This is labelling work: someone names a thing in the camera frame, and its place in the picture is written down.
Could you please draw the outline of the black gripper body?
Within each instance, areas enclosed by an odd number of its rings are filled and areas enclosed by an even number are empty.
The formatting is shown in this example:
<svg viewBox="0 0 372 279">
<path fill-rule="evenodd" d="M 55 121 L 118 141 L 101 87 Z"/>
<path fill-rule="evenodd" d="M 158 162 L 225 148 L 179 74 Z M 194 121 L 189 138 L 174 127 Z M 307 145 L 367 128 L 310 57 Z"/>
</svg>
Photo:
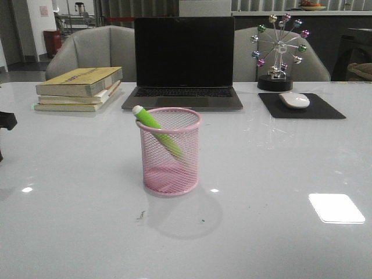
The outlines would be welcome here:
<svg viewBox="0 0 372 279">
<path fill-rule="evenodd" d="M 17 125 L 17 120 L 14 113 L 0 112 L 0 127 L 7 130 L 12 130 Z"/>
</svg>

